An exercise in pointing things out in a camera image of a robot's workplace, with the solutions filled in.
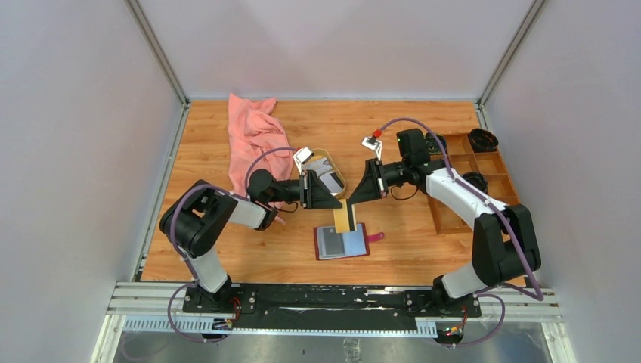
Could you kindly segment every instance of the black round object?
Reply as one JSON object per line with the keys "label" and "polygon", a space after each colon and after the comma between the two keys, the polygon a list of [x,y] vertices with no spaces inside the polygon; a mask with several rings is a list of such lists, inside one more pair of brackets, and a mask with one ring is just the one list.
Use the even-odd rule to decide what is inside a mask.
{"label": "black round object", "polygon": [[[445,148],[445,152],[447,152],[447,141],[445,141],[445,138],[443,136],[437,135],[438,140],[441,140],[441,143],[443,144],[443,147]],[[427,151],[429,152],[430,155],[440,155],[441,154],[441,149],[438,147],[438,143],[434,138],[432,137],[432,134],[429,132],[425,134],[425,144],[427,146]]]}
{"label": "black round object", "polygon": [[466,172],[463,174],[463,179],[479,189],[483,193],[488,193],[488,180],[480,172]]}
{"label": "black round object", "polygon": [[484,129],[473,129],[467,135],[469,143],[475,153],[489,153],[496,151],[499,141],[493,133]]}

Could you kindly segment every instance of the red wire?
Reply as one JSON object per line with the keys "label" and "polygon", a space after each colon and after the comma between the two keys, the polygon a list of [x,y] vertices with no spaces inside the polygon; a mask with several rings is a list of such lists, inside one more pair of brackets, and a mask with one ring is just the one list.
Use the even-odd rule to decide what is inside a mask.
{"label": "red wire", "polygon": [[236,321],[240,317],[240,300],[237,297],[234,297],[231,302],[234,303],[234,319],[232,320]]}

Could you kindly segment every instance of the metal corner post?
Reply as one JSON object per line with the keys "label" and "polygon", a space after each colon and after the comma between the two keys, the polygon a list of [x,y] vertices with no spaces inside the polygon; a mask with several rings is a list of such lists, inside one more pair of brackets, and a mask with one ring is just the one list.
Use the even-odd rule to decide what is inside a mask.
{"label": "metal corner post", "polygon": [[147,20],[147,17],[144,15],[140,2],[138,2],[138,0],[124,0],[124,2],[125,4],[127,4],[127,8],[129,9],[129,11],[132,13],[132,17],[140,28],[144,39],[147,41],[147,44],[149,45],[153,56],[156,58],[156,61],[158,61],[158,65],[165,74],[165,77],[167,78],[169,85],[172,87],[172,90],[176,94],[176,97],[182,104],[183,108],[187,107],[189,98],[184,93],[184,89],[178,81],[178,77],[174,73],[172,66],[169,64],[167,56],[165,55],[163,48],[158,42],[158,38],[153,33],[151,25],[149,24],[149,20]]}
{"label": "metal corner post", "polygon": [[490,96],[492,96],[492,93],[497,87],[498,82],[512,62],[514,55],[525,40],[525,37],[530,32],[532,25],[540,16],[545,4],[546,0],[534,0],[530,5],[527,14],[525,14],[521,25],[519,25],[519,28],[516,30],[516,33],[514,34],[512,41],[509,43],[507,49],[505,50],[505,53],[503,54],[499,64],[497,65],[497,68],[492,73],[492,77],[490,77],[488,84],[483,89],[481,97],[479,97],[477,100],[478,108],[481,110],[481,112],[484,111],[485,104],[490,99]]}

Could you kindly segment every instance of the black bracket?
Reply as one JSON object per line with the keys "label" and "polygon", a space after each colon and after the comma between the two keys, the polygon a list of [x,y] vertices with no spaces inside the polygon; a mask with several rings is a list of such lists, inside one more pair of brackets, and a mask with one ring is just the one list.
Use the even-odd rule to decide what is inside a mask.
{"label": "black bracket", "polygon": [[463,313],[462,306],[465,306],[468,317],[478,318],[481,316],[481,306],[478,299],[472,295],[443,306],[435,301],[432,290],[406,290],[404,300],[407,314],[413,317],[443,315],[458,317]]}
{"label": "black bracket", "polygon": [[354,192],[348,199],[348,204],[369,202],[387,196],[388,185],[382,163],[378,159],[365,161],[365,173]]}
{"label": "black bracket", "polygon": [[340,209],[342,204],[318,178],[315,170],[303,170],[300,176],[300,200],[305,209]]}
{"label": "black bracket", "polygon": [[230,287],[224,301],[216,302],[218,293],[210,293],[201,287],[188,287],[182,306],[183,312],[189,313],[233,313],[232,299],[240,301],[240,313],[252,314],[256,311],[258,301],[257,289],[249,286]]}

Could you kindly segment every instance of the black cable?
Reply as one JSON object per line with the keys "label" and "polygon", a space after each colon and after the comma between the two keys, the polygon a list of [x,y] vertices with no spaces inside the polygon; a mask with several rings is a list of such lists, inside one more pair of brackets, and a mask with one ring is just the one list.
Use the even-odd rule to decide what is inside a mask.
{"label": "black cable", "polygon": [[434,303],[434,300],[430,300],[428,303],[426,303],[425,305],[421,306],[420,308],[414,309],[414,310],[408,310],[408,311],[409,312],[420,312],[423,309],[427,309],[427,308],[431,307],[433,303]]}
{"label": "black cable", "polygon": [[278,212],[294,213],[295,211],[299,210],[299,204],[297,202],[294,202],[293,204],[296,205],[296,208],[294,208],[294,210],[285,210],[285,209],[276,208],[276,207],[274,207],[274,209],[277,210]]}
{"label": "black cable", "polygon": [[397,187],[392,187],[392,189],[390,189],[390,190],[389,190],[389,195],[391,195],[391,196],[392,196],[392,198],[394,198],[394,199],[396,199],[396,200],[408,200],[408,199],[412,198],[413,196],[415,196],[415,195],[416,195],[416,193],[418,193],[418,191],[419,191],[419,187],[416,187],[416,190],[414,191],[414,194],[410,195],[409,197],[406,197],[406,198],[397,198],[397,197],[394,195],[394,192],[393,192],[394,188],[397,188]]}

